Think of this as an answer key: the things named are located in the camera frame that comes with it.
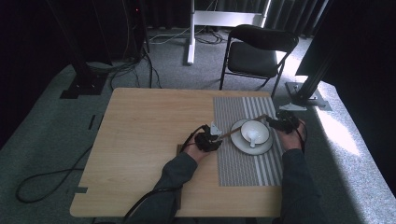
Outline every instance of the striped placemat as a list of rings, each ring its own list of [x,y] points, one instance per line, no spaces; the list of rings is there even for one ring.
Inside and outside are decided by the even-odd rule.
[[[270,97],[216,97],[214,107],[215,124],[224,133],[230,131],[240,119],[254,119],[263,113],[272,118],[276,117]],[[274,137],[273,146],[258,156],[251,156],[239,150],[231,137],[223,139],[218,150],[220,186],[281,185],[282,147],[276,132],[272,128],[269,130]]]

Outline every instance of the white saucer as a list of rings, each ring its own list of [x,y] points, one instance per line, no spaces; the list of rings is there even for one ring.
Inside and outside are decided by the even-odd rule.
[[[244,124],[246,121],[249,121],[249,120],[250,119],[241,119],[241,120],[237,121],[233,125],[231,130],[241,127],[242,124]],[[241,151],[243,151],[249,155],[254,155],[254,156],[267,152],[271,148],[271,146],[274,142],[272,135],[269,133],[268,140],[265,141],[263,144],[256,145],[256,147],[250,147],[250,143],[247,140],[245,140],[245,138],[242,136],[240,131],[231,134],[231,140],[233,141],[235,146],[237,148],[239,148]]]

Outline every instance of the wooden table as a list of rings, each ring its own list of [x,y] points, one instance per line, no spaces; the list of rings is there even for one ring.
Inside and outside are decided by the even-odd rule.
[[[214,119],[217,96],[269,96],[262,91],[116,89],[79,183],[74,217],[123,217],[152,190],[163,166],[193,130]],[[177,217],[276,217],[280,187],[220,187],[217,152],[184,185]]]

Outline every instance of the person's right hand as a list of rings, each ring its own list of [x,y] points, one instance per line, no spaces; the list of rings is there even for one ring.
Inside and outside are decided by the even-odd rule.
[[[303,140],[305,140],[305,136],[304,136],[305,122],[301,119],[300,119],[300,122],[301,123],[300,123],[299,127],[297,128],[297,130],[300,133]],[[277,132],[277,135],[279,136],[279,140],[282,143],[282,146],[285,150],[295,149],[295,148],[302,149],[300,137],[295,130],[293,130],[293,132],[291,132],[291,133],[284,133],[284,132],[281,132],[278,130],[276,130],[276,132]]]

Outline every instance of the person's left hand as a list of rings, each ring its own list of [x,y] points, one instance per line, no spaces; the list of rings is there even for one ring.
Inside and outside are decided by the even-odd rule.
[[[204,157],[210,154],[210,152],[205,152],[200,150],[198,146],[195,144],[195,136],[192,137],[190,142],[187,144],[186,148],[184,148],[184,152],[189,154],[197,163],[199,163]]]

